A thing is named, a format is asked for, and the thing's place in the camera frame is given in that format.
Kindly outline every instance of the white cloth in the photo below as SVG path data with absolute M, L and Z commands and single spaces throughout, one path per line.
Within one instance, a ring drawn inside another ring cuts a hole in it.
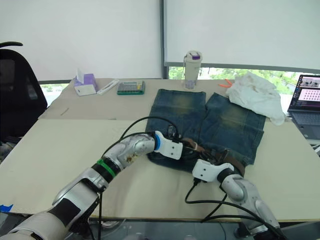
M 285 121 L 281 97 L 276 86 L 251 72 L 236 77 L 226 95 L 229 96 L 230 102 L 270 118 L 277 126 Z

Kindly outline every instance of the laptop screen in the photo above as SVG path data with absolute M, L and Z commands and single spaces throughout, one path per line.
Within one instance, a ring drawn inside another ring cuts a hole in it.
M 300 75 L 290 110 L 320 111 L 320 75 Z

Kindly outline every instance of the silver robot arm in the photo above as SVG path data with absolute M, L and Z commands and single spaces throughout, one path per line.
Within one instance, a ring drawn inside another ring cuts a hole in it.
M 234 167 L 230 163 L 213 165 L 208 161 L 198 159 L 192 175 L 206 182 L 219 181 L 221 189 L 227 194 L 229 199 L 236 205 L 250 210 L 258 215 L 267 224 L 270 224 L 280 232 L 280 225 L 267 204 L 261 199 L 257 187 L 241 175 L 235 174 Z M 246 211 L 237 209 L 240 215 L 252 217 Z M 242 219 L 250 235 L 259 240 L 282 239 L 274 238 L 273 233 L 262 223 Z
M 0 240 L 63 240 L 68 233 L 87 231 L 88 218 L 99 204 L 99 194 L 133 158 L 153 151 L 178 160 L 183 144 L 153 135 L 137 134 L 111 147 L 92 167 L 83 171 L 55 197 L 52 207 L 27 218 Z

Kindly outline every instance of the blue tape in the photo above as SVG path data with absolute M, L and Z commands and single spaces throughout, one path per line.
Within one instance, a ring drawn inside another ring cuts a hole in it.
M 158 137 L 157 134 L 155 134 L 155 139 L 156 139 L 156 146 L 154 150 L 158 150 L 160 148 L 160 138 Z
M 10 206 L 0 205 L 0 212 L 9 213 L 13 206 L 13 204 L 11 204 Z

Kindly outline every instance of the water bottle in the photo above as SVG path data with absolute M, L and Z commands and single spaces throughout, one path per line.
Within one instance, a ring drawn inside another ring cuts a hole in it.
M 199 51 L 188 51 L 184 56 L 183 64 L 185 66 L 184 72 L 184 87 L 192 90 L 195 88 L 199 70 L 202 62 L 202 53 Z

